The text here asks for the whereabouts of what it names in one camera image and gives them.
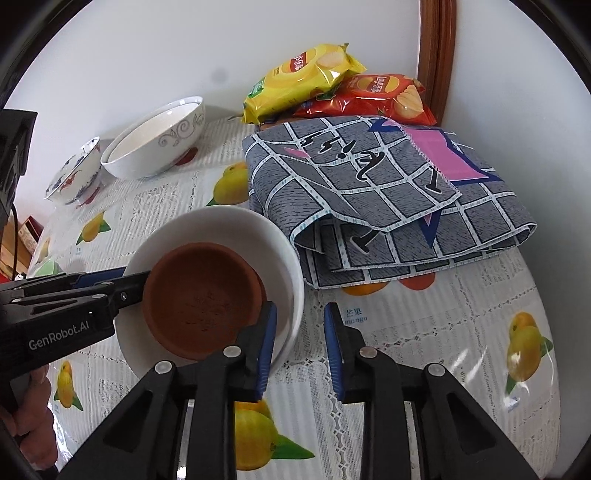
blue and white porcelain bowl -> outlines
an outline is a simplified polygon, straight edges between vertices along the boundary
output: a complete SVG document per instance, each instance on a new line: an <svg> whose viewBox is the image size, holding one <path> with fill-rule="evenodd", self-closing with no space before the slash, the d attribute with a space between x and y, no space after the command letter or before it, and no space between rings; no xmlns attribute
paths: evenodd
<svg viewBox="0 0 591 480"><path fill-rule="evenodd" d="M94 194L100 186L99 140L94 137L64 163L45 190L45 200L60 205L82 204Z"/></svg>

red chip bag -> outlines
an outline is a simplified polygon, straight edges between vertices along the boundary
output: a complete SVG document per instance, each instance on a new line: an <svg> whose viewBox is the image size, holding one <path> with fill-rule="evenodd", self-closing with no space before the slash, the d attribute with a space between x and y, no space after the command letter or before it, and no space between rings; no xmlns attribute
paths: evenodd
<svg viewBox="0 0 591 480"><path fill-rule="evenodd" d="M300 105L295 116L383 115L407 125L435 125L437 120L419 95L418 80L398 73L355 75L335 89Z"/></svg>

screw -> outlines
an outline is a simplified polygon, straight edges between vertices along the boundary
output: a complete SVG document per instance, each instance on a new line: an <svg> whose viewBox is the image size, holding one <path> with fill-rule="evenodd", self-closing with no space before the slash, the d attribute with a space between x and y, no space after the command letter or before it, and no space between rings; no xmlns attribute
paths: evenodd
<svg viewBox="0 0 591 480"><path fill-rule="evenodd" d="M230 345L223 350L223 354L228 358L235 358L242 353L239 346Z"/></svg>
<svg viewBox="0 0 591 480"><path fill-rule="evenodd" d="M445 367L439 364L431 364L427 367L427 372L429 372L434 377L442 377L445 375Z"/></svg>
<svg viewBox="0 0 591 480"><path fill-rule="evenodd" d="M359 354L363 358L376 358L378 356L378 351L372 346L363 346L359 349Z"/></svg>
<svg viewBox="0 0 591 480"><path fill-rule="evenodd" d="M156 370L156 373L158 373L160 375L161 374L167 374L172 369L173 369L172 363L170 363L167 360L162 360L161 362L158 362L156 364L156 366L154 367L154 370Z"/></svg>

gray checkered cloth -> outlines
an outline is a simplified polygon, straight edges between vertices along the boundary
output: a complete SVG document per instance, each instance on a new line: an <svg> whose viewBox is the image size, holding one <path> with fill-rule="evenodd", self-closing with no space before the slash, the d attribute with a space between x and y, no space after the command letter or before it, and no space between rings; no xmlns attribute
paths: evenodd
<svg viewBox="0 0 591 480"><path fill-rule="evenodd" d="M439 128L316 118L242 146L251 209L290 239L314 288L462 265L523 243L536 227L495 170Z"/></svg>

lay's logo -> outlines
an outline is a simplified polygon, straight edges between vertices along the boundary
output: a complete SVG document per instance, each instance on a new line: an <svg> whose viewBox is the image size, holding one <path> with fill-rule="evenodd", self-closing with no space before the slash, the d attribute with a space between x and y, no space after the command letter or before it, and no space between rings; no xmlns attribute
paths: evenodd
<svg viewBox="0 0 591 480"><path fill-rule="evenodd" d="M298 55L297 57L293 57L291 59L290 70L292 72L297 72L298 70L304 68L306 65L308 65L308 62L306 61L306 52L304 52L301 55Z"/></svg>
<svg viewBox="0 0 591 480"><path fill-rule="evenodd" d="M376 77L368 85L368 92L384 93L389 77Z"/></svg>

